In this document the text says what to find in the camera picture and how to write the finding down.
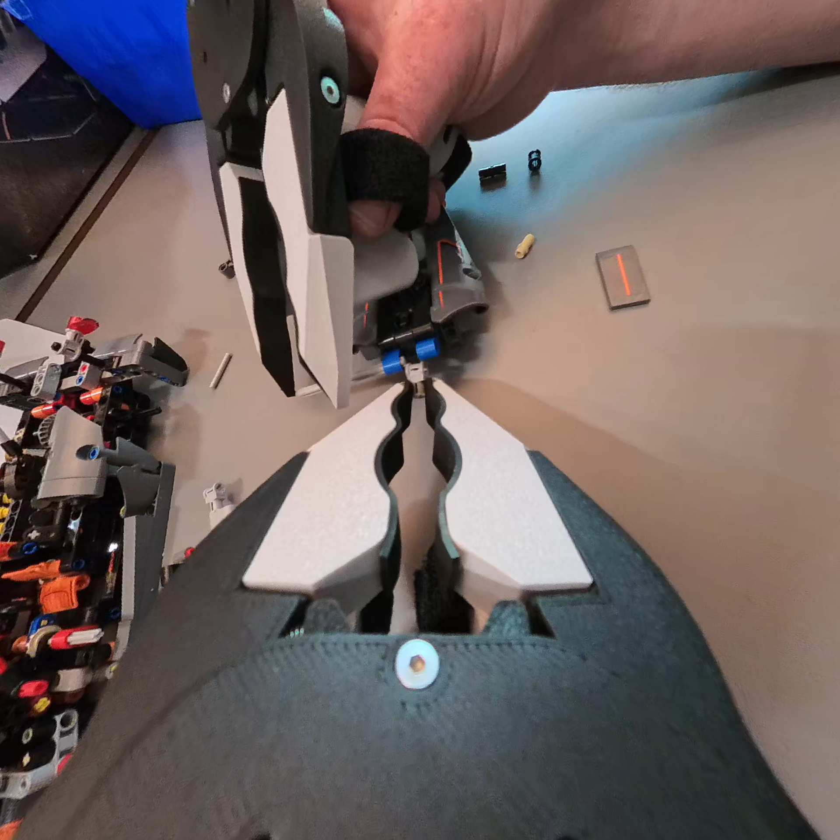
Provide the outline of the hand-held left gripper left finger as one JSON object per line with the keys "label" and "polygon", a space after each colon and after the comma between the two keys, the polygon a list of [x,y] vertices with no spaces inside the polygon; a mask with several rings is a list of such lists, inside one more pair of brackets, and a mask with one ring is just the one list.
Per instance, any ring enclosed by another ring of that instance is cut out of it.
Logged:
{"label": "hand-held left gripper left finger", "polygon": [[336,601],[363,633],[391,629],[411,386],[394,385],[310,447],[247,568],[246,588]]}

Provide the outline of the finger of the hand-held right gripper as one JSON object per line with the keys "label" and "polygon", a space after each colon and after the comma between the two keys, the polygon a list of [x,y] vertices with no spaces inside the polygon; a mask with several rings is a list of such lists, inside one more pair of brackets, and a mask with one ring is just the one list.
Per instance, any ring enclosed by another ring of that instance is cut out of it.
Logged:
{"label": "finger of the hand-held right gripper", "polygon": [[299,355],[331,404],[345,408],[350,403],[354,247],[346,236],[315,233],[310,227],[283,89],[268,107],[262,165],[286,254]]}
{"label": "finger of the hand-held right gripper", "polygon": [[260,170],[225,163],[218,185],[228,249],[258,360],[287,397],[319,392],[298,351],[287,254]]}

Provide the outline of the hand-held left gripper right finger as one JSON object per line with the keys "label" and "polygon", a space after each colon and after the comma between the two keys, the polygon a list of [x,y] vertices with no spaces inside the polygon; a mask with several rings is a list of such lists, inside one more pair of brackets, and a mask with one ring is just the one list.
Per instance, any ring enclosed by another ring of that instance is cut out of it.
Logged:
{"label": "hand-held left gripper right finger", "polygon": [[549,634],[537,600],[594,581],[531,451],[440,380],[427,383],[425,409],[444,484],[423,562],[423,631]]}

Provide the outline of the grey winged lego assembly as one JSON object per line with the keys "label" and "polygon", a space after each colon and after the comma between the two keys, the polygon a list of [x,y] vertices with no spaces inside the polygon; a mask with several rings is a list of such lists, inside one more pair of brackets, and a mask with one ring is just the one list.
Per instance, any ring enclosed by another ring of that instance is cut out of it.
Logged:
{"label": "grey winged lego assembly", "polygon": [[452,219],[376,240],[355,239],[353,362],[403,371],[402,356],[427,362],[461,347],[488,309],[480,270]]}

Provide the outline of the person's right forearm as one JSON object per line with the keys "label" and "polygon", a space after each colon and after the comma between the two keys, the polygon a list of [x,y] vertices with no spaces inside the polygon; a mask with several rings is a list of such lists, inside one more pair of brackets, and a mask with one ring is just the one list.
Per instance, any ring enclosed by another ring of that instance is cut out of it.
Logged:
{"label": "person's right forearm", "polygon": [[838,62],[838,1],[573,2],[552,91]]}

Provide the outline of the lego set box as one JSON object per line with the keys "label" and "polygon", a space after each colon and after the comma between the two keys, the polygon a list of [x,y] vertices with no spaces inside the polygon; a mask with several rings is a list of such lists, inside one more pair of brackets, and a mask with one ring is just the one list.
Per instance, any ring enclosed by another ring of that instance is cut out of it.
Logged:
{"label": "lego set box", "polygon": [[133,122],[2,10],[1,278],[35,263]]}

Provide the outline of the large lego vehicle build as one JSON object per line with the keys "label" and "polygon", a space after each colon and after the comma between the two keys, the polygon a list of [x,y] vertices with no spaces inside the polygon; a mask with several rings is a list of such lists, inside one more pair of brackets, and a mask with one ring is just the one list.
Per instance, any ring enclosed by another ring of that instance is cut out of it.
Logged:
{"label": "large lego vehicle build", "polygon": [[161,586],[175,467],[146,448],[161,412],[138,380],[183,386],[142,334],[92,342],[70,318],[2,367],[2,829],[67,766]]}

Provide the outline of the dark grey orange-striped lego tile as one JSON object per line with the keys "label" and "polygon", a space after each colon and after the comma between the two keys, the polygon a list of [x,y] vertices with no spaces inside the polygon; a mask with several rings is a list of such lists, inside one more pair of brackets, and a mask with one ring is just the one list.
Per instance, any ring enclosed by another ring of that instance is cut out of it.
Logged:
{"label": "dark grey orange-striped lego tile", "polygon": [[596,253],[595,263],[610,311],[643,307],[651,302],[648,284],[633,245]]}

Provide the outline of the blue plastic bin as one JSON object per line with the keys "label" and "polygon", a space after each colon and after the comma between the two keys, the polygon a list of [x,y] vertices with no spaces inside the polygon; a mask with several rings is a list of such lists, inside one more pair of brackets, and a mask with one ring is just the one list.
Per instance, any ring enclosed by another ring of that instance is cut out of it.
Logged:
{"label": "blue plastic bin", "polygon": [[185,1],[11,1],[3,7],[139,126],[200,119]]}

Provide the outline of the white rounded base plate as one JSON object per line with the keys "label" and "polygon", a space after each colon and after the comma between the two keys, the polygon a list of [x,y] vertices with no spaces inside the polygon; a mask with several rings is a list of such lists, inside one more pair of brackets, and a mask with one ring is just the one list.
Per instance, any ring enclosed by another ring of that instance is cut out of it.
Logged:
{"label": "white rounded base plate", "polygon": [[54,353],[52,345],[62,344],[64,332],[53,332],[26,322],[1,320],[1,369],[15,379],[32,378],[45,359]]}

